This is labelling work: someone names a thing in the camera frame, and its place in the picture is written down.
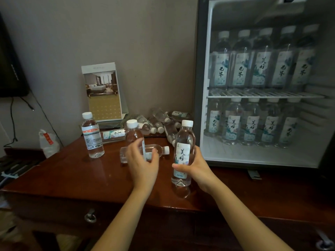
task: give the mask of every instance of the open refrigerator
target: open refrigerator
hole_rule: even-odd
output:
[[[325,163],[325,156],[331,155],[331,148],[334,147],[331,140],[335,132],[334,8],[333,0],[199,0],[194,131],[196,143],[209,165],[319,168],[321,162]],[[210,53],[218,41],[218,32],[229,30],[231,34],[237,34],[240,29],[257,30],[315,23],[320,24],[316,60],[304,92],[264,92],[261,96],[209,93]],[[216,137],[204,135],[208,100],[233,97],[301,98],[298,128],[291,146],[282,149],[274,146],[227,145]]]

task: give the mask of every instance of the gray wall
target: gray wall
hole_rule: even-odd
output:
[[[191,111],[197,0],[0,0],[0,12],[65,144],[80,136],[88,110],[82,65],[115,62],[130,111]],[[15,147],[39,147],[39,129],[51,131],[34,98],[27,100],[36,111],[19,98],[13,105]],[[0,99],[0,121],[12,139],[9,108],[10,99]]]

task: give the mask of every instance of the black television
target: black television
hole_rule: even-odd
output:
[[[29,85],[0,14],[0,97],[23,97]]]

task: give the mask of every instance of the white bottle cap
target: white bottle cap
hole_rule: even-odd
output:
[[[241,30],[239,31],[239,38],[241,37],[249,37],[250,36],[250,30]]]
[[[283,28],[281,29],[280,34],[294,33],[294,32],[295,32],[295,28],[296,28],[295,25],[290,25],[290,26],[283,27]]]
[[[159,127],[157,129],[157,131],[158,131],[158,133],[163,134],[164,133],[164,128],[163,127]]]
[[[180,128],[182,125],[181,125],[180,122],[176,122],[176,123],[174,124],[174,126],[175,126],[176,128]]]
[[[183,127],[193,127],[193,121],[192,120],[182,120],[182,126]]]
[[[134,119],[132,119],[132,120],[128,120],[128,121],[127,121],[127,127],[128,127],[128,128],[137,128],[137,127],[138,127],[137,120],[134,120]]]
[[[241,102],[241,98],[232,98],[231,101],[232,102]]]
[[[269,27],[269,28],[264,28],[262,30],[259,31],[259,36],[262,36],[262,35],[271,35],[272,34],[272,28]]]
[[[279,102],[279,98],[268,98],[268,102],[278,103]]]
[[[170,154],[170,147],[169,146],[164,146],[165,154],[164,155],[169,155]]]
[[[249,102],[259,102],[259,98],[249,98]]]
[[[303,33],[316,32],[319,29],[319,24],[307,25],[303,28]]]
[[[298,102],[300,102],[300,100],[301,100],[301,98],[288,98],[287,102],[298,103]]]
[[[151,134],[156,134],[156,132],[157,132],[157,128],[151,128],[151,130],[150,130]]]
[[[88,120],[88,119],[92,119],[93,118],[93,114],[91,112],[85,112],[85,113],[82,113],[82,116],[85,120]]]
[[[219,39],[228,39],[229,38],[229,31],[222,31],[219,32]]]

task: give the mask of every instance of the hand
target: hand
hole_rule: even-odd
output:
[[[220,181],[202,157],[198,146],[195,146],[195,158],[190,166],[172,164],[172,167],[179,172],[189,174],[198,183],[199,187],[209,194],[214,183]]]
[[[137,139],[128,146],[126,157],[134,190],[144,191],[149,196],[157,178],[159,155],[157,150],[153,149],[151,163],[145,161],[139,151],[142,140],[143,138]]]

